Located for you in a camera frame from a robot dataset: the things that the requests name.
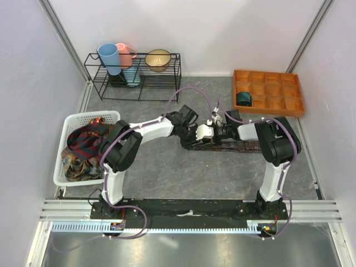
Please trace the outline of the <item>brown floral tie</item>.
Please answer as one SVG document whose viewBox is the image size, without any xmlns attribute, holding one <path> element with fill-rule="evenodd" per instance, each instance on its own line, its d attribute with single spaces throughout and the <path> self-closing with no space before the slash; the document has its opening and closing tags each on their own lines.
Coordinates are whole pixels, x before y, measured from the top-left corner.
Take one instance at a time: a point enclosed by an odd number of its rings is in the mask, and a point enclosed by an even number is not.
<svg viewBox="0 0 356 267">
<path fill-rule="evenodd" d="M 208 142 L 188 146 L 185 149 L 191 151 L 262 153 L 259 141 L 223 141 L 219 145 Z"/>
</svg>

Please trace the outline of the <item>green tie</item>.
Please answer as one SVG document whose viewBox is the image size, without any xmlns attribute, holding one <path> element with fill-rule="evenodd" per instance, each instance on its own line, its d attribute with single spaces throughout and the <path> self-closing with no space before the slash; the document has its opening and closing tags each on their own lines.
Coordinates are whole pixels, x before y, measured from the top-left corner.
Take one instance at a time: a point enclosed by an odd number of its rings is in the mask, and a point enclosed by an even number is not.
<svg viewBox="0 0 356 267">
<path fill-rule="evenodd" d="M 253 105 L 253 98 L 247 91 L 241 91 L 236 94 L 236 104 L 238 106 L 251 107 Z"/>
</svg>

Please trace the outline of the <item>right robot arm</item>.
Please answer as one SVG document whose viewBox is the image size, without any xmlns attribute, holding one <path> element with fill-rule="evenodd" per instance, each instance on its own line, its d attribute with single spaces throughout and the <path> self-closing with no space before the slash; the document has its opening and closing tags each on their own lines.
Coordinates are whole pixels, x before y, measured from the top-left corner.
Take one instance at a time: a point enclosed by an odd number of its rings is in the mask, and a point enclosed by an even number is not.
<svg viewBox="0 0 356 267">
<path fill-rule="evenodd" d="M 226 123 L 214 123 L 216 144 L 224 139 L 257 141 L 266 161 L 263 183 L 253 201 L 239 200 L 237 214 L 248 220 L 285 220 L 291 215 L 284 202 L 283 185 L 290 166 L 301 152 L 301 144 L 284 116 L 243 124 L 225 115 Z"/>
</svg>

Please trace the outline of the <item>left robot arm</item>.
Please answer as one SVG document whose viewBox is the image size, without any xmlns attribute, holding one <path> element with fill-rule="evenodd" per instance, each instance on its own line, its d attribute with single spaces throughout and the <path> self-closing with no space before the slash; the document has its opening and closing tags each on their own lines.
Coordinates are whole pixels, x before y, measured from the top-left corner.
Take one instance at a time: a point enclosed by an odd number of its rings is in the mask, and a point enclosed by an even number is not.
<svg viewBox="0 0 356 267">
<path fill-rule="evenodd" d="M 185 105 L 180 111 L 165 113 L 151 121 L 128 124 L 120 120 L 115 124 L 99 149 L 100 166 L 104 170 L 100 201 L 104 202 L 105 215 L 110 219 L 121 215 L 125 173 L 142 144 L 173 135 L 180 138 L 182 147 L 188 147 L 214 136 L 211 120 L 197 126 L 191 121 L 194 117 L 198 117 L 197 113 Z"/>
</svg>

